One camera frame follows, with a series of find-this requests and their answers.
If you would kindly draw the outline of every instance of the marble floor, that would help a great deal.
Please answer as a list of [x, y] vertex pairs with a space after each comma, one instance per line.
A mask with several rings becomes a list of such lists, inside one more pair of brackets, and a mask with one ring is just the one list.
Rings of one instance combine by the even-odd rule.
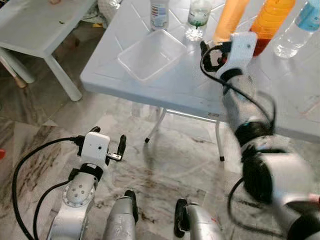
[[[14, 217], [11, 179], [18, 160], [50, 140], [85, 134], [93, 126], [110, 136], [110, 150], [117, 149], [122, 134], [127, 148], [121, 162], [111, 162], [104, 173], [89, 213], [84, 239], [100, 240], [115, 200], [127, 189], [137, 195], [139, 240], [172, 240], [177, 199], [197, 202], [214, 216], [226, 240], [268, 239], [234, 226], [226, 211], [227, 194], [241, 177], [239, 146], [226, 124], [221, 126], [225, 162], [219, 153], [213, 123], [167, 114], [159, 131], [144, 143], [159, 117], [159, 109], [113, 96], [86, 92], [79, 75], [103, 34], [101, 28], [81, 24], [73, 31], [80, 39], [76, 49], [64, 49], [59, 62], [79, 86], [83, 98], [71, 102], [42, 59], [18, 54], [36, 75], [36, 82], [24, 89], [0, 69], [0, 239], [24, 240]], [[314, 191], [320, 191], [320, 145], [278, 136], [296, 149], [315, 171]], [[33, 156], [22, 168], [18, 180], [19, 209], [28, 229], [42, 193], [66, 180], [79, 166], [77, 148], [71, 143], [52, 145]], [[243, 221], [278, 231], [267, 210], [241, 204], [249, 199], [243, 189], [236, 193], [235, 214]], [[60, 208], [61, 188], [45, 199], [38, 220], [38, 233], [45, 239]]]

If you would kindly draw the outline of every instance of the blue label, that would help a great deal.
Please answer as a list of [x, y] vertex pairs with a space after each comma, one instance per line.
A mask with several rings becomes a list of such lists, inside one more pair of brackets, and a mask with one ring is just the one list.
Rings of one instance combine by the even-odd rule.
[[301, 10], [299, 16], [294, 20], [295, 24], [308, 32], [319, 29], [319, 0], [309, 0]]

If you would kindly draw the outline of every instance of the red object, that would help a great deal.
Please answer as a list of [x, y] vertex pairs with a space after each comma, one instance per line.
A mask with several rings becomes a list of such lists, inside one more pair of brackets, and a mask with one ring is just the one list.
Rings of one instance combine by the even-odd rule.
[[6, 151], [3, 149], [0, 149], [0, 160], [3, 159], [6, 155]]

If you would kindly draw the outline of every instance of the white plastic table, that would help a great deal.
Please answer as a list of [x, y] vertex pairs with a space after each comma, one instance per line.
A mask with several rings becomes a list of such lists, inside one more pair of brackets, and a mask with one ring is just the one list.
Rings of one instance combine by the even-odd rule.
[[34, 78], [5, 49], [43, 58], [73, 101], [82, 95], [52, 56], [95, 0], [10, 0], [0, 9], [0, 56], [27, 82]]
[[[81, 73], [85, 89], [130, 101], [171, 109], [203, 118], [224, 121], [222, 87], [200, 70], [199, 42], [185, 39], [190, 0], [171, 0], [168, 32], [187, 46], [188, 53], [177, 66], [158, 79], [141, 83], [118, 63], [117, 55], [150, 33], [150, 1], [124, 0]], [[204, 39], [210, 41], [224, 7], [216, 0]], [[263, 0], [251, 0], [238, 26], [247, 31]], [[295, 8], [279, 30], [288, 27], [303, 6]], [[272, 42], [248, 66], [257, 88], [271, 94], [278, 107], [276, 132], [288, 137], [320, 142], [320, 46], [315, 33], [307, 46], [292, 59], [276, 57]]]

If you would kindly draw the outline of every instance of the wooden stick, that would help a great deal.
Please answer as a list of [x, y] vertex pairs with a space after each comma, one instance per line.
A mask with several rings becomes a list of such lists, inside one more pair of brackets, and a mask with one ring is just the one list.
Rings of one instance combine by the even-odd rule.
[[19, 88], [23, 89], [27, 86], [27, 83], [16, 74], [15, 70], [12, 69], [12, 67], [7, 63], [7, 61], [2, 56], [0, 56], [0, 62], [5, 67], [5, 69], [7, 69], [7, 71], [12, 75], [16, 85]]

